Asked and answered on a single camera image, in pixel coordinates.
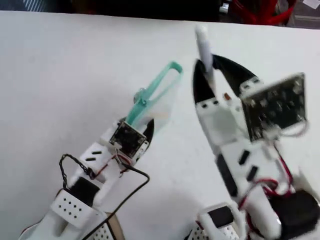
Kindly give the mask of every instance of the wire bundle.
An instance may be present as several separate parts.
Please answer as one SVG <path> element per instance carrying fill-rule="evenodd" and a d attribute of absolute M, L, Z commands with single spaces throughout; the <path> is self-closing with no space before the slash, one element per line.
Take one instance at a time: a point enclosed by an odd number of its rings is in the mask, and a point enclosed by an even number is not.
<path fill-rule="evenodd" d="M 253 185 L 249 188 L 249 190 L 246 192 L 246 194 L 244 195 L 244 197 L 242 198 L 242 200 L 239 202 L 238 204 L 238 209 L 241 210 L 246 202 L 246 199 L 248 198 L 250 192 L 256 188 L 257 186 L 262 186 L 262 189 L 265 193 L 265 195 L 268 198 L 272 198 L 272 197 L 280 197 L 280 196 L 284 196 L 287 197 L 291 194 L 291 186 L 293 183 L 293 176 L 284 160 L 284 158 L 282 157 L 282 155 L 280 154 L 279 149 L 276 146 L 276 143 L 273 143 L 274 149 L 276 150 L 277 154 L 278 154 L 278 159 L 284 169 L 284 172 L 288 178 L 287 181 L 287 190 L 285 191 L 285 193 L 278 193 L 276 190 L 279 186 L 279 182 L 275 179 L 272 178 L 261 178 L 256 180 Z M 250 240 L 250 232 L 253 232 L 255 234 L 257 234 L 258 236 L 260 236 L 261 238 L 263 238 L 264 236 L 262 236 L 262 234 L 259 232 L 259 230 L 257 228 L 254 227 L 251 217 L 248 213 L 246 213 L 246 222 L 248 224 L 249 227 L 249 231 L 247 234 L 247 239 Z"/>

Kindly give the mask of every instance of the perforated plate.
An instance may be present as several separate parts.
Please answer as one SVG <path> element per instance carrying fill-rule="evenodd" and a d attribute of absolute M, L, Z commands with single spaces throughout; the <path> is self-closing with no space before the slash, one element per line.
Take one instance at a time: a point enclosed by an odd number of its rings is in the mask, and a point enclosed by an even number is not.
<path fill-rule="evenodd" d="M 108 225 L 105 223 L 90 238 L 90 240 L 115 240 Z"/>
<path fill-rule="evenodd" d="M 51 205 L 52 211 L 66 220 L 68 223 L 81 229 L 95 212 L 70 193 L 62 190 Z"/>
<path fill-rule="evenodd" d="M 220 228 L 221 232 L 230 240 L 239 240 L 239 236 L 237 235 L 235 229 L 231 226 L 225 226 Z"/>
<path fill-rule="evenodd" d="M 202 230 L 197 224 L 192 229 L 188 240 L 209 240 L 206 232 Z"/>
<path fill-rule="evenodd" d="M 229 240 L 239 240 L 239 236 L 237 232 L 232 227 L 232 225 L 227 225 L 219 228 L 219 230 L 226 236 Z M 192 229 L 189 238 L 187 240 L 209 240 L 209 237 L 206 234 L 205 230 L 201 230 L 201 228 L 196 224 Z"/>

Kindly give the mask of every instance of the white table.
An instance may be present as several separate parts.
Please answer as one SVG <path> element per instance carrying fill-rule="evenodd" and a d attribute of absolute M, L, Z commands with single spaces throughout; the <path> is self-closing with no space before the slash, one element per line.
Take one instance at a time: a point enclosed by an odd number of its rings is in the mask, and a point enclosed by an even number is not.
<path fill-rule="evenodd" d="M 171 60 L 182 65 L 184 77 L 172 121 L 136 165 L 151 182 L 117 214 L 125 237 L 183 239 L 198 210 L 230 199 L 194 108 L 195 24 L 0 12 L 1 239 L 16 240 L 24 227 L 41 219 L 62 186 L 61 155 L 79 156 L 128 112 L 135 92 Z M 208 25 L 212 51 L 265 82 L 306 73 L 311 129 L 302 138 L 285 139 L 284 148 L 293 172 L 298 162 L 308 161 L 317 173 L 320 31 Z M 72 174 L 75 166 L 66 165 Z M 142 180 L 125 174 L 105 209 L 112 211 Z"/>

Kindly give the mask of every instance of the robotic arm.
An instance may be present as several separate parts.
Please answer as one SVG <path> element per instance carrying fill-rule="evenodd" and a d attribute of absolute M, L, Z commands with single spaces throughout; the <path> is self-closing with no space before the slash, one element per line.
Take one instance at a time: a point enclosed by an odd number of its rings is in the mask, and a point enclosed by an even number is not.
<path fill-rule="evenodd" d="M 186 239 L 201 234 L 207 239 L 244 240 L 250 237 L 244 224 L 249 233 L 267 240 L 291 239 L 314 229 L 320 216 L 318 199 L 303 190 L 306 187 L 294 186 L 297 181 L 279 149 L 283 129 L 301 126 L 300 132 L 288 137 L 307 130 L 305 75 L 265 85 L 238 63 L 211 55 L 205 30 L 197 28 L 196 35 L 201 60 L 196 61 L 193 75 L 195 109 L 233 203 L 201 211 Z M 213 70 L 221 71 L 233 91 L 224 93 L 222 101 L 217 98 Z M 239 211 L 246 213 L 246 220 Z M 230 217 L 221 223 L 215 212 Z"/>
<path fill-rule="evenodd" d="M 182 67 L 177 63 L 168 64 L 146 89 L 142 88 L 134 96 L 134 106 L 129 114 L 115 121 L 79 159 L 70 154 L 62 156 L 59 166 L 63 188 L 44 218 L 23 231 L 19 240 L 116 239 L 109 220 L 150 179 L 134 165 L 150 146 L 155 132 L 168 120 L 182 73 Z M 79 165 L 69 181 L 63 167 L 68 158 Z M 100 207 L 117 180 L 128 170 L 147 180 L 108 215 Z"/>

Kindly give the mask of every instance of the white marker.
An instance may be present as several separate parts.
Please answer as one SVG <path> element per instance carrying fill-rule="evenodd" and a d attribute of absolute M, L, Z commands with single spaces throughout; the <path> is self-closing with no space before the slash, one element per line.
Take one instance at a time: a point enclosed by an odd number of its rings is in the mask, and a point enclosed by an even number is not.
<path fill-rule="evenodd" d="M 204 26 L 197 25 L 195 27 L 196 44 L 200 55 L 200 60 L 203 62 L 206 72 L 206 79 L 213 93 L 216 93 L 216 84 L 214 80 L 213 57 L 210 50 L 208 39 L 208 31 Z"/>

